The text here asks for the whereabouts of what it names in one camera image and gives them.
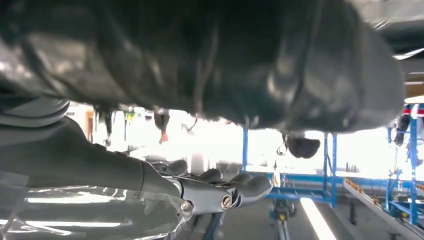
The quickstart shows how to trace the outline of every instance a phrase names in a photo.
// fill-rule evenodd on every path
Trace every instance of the black plastic bag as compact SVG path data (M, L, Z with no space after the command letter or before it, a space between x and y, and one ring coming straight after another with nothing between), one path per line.
M344 0L14 0L3 92L348 132L404 100L386 44Z

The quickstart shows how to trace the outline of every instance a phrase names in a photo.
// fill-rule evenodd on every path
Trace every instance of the transparent plastic sheet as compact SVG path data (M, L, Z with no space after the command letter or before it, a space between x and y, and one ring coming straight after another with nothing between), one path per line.
M24 182L0 182L3 240L150 240L175 231L193 213L184 200L161 193L98 186L28 188Z

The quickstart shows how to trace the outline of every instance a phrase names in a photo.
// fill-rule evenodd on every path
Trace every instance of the blue metal pole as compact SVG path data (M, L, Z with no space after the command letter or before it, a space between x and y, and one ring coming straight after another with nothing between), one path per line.
M410 188L410 215L409 221L412 225L417 224L417 181L416 181L416 171L417 166L417 120L411 118L410 121L410 138L409 138L409 157L412 165L411 171L411 188Z
M392 142L392 128L387 128L387 141L390 144ZM385 209L387 211L390 211L390 205L389 202L392 200L392 188L391 188L391 179L386 180L385 184Z
M332 169L331 169L331 207L336 207L337 197L337 135L332 133Z
M322 182L322 191L325 195L327 195L327 157L329 155L329 141L328 141L328 133L324 133L324 181Z
M248 130L243 129L243 159L241 171L246 172L246 166L248 165Z
M387 128L387 141L389 144L392 143L392 129L393 127Z

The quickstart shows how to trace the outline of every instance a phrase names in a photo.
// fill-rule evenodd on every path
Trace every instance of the gray metal beam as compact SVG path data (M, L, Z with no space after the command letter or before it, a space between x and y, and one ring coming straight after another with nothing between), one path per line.
M354 189L351 185L346 182L343 182L343 187L348 190L353 196L359 199L363 204L365 204L369 209L371 209L376 215L382 218L387 224L389 224L393 229L395 229L400 235L404 236L408 240L424 240L423 236L419 236L409 230L401 222L397 221L395 218L385 213L382 210L382 207L379 204L374 204L372 199Z

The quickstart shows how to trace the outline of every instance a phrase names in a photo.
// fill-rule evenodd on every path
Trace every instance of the screw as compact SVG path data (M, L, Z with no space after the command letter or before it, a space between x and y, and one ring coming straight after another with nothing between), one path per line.
M184 212L188 212L188 211L190 211L190 209L192 208L192 205L188 202L188 201L186 201L186 200L184 200L182 203L181 203L181 209L184 211Z
M233 200L229 194L225 194L221 199L221 208L222 210L227 210L231 207Z

